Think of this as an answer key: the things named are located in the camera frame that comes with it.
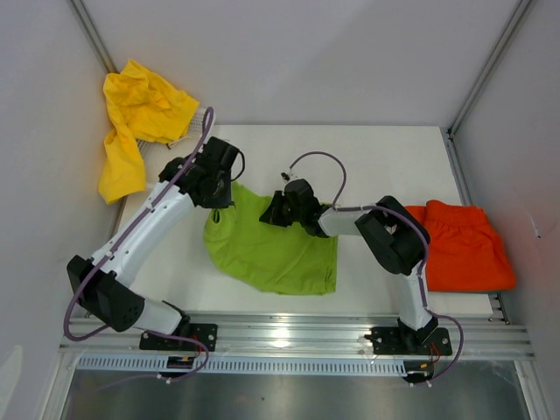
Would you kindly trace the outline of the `orange shorts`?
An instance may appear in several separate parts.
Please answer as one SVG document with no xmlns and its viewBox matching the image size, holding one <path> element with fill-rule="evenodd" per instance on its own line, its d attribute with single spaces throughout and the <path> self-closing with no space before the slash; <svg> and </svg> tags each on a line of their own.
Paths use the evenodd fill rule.
<svg viewBox="0 0 560 420">
<path fill-rule="evenodd" d="M 482 209 L 434 199 L 406 209 L 430 235 L 430 291 L 487 293 L 516 286 L 503 241 Z"/>
</svg>

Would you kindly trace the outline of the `lime green shorts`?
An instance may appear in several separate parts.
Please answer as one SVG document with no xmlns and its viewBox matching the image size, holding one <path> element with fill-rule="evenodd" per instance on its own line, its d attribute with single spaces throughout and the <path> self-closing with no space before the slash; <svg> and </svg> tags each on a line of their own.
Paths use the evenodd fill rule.
<svg viewBox="0 0 560 420">
<path fill-rule="evenodd" d="M 237 182 L 232 198 L 232 206 L 209 214 L 203 232 L 218 270 L 262 292 L 315 296 L 336 291 L 337 238 L 313 237 L 299 225 L 260 222 L 272 198 Z"/>
</svg>

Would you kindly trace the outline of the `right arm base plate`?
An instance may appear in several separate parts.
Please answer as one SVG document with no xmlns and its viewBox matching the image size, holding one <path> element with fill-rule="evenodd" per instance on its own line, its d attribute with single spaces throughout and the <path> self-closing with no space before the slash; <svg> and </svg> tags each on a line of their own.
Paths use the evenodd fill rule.
<svg viewBox="0 0 560 420">
<path fill-rule="evenodd" d="M 377 355 L 451 356 L 453 354 L 450 334 L 437 327 L 430 332 L 409 331 L 398 326 L 377 326 L 364 338 L 372 343 Z"/>
</svg>

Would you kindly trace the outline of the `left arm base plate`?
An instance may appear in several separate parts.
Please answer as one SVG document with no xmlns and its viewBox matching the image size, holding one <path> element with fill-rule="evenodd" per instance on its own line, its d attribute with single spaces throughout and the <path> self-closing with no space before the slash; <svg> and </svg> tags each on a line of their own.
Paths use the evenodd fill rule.
<svg viewBox="0 0 560 420">
<path fill-rule="evenodd" d="M 216 324 L 184 322 L 178 326 L 172 335 L 197 340 L 205 345 L 209 352 L 213 352 L 218 338 L 218 326 Z M 139 348 L 141 350 L 154 351 L 193 352 L 201 350 L 198 345 L 195 345 L 192 342 L 162 338 L 161 336 L 154 335 L 150 332 L 143 333 L 139 342 Z"/>
</svg>

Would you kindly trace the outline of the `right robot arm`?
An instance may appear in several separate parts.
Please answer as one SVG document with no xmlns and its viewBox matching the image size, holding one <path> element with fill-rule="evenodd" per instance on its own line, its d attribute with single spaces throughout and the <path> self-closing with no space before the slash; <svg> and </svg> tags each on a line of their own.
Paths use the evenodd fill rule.
<svg viewBox="0 0 560 420">
<path fill-rule="evenodd" d="M 396 198 L 385 196 L 366 206 L 328 206 L 319 202 L 306 180 L 296 179 L 274 193 L 260 221 L 283 228 L 297 223 L 319 238 L 361 237 L 375 260 L 398 276 L 401 346 L 415 354 L 431 343 L 431 334 L 438 327 L 428 306 L 424 279 L 431 238 Z"/>
</svg>

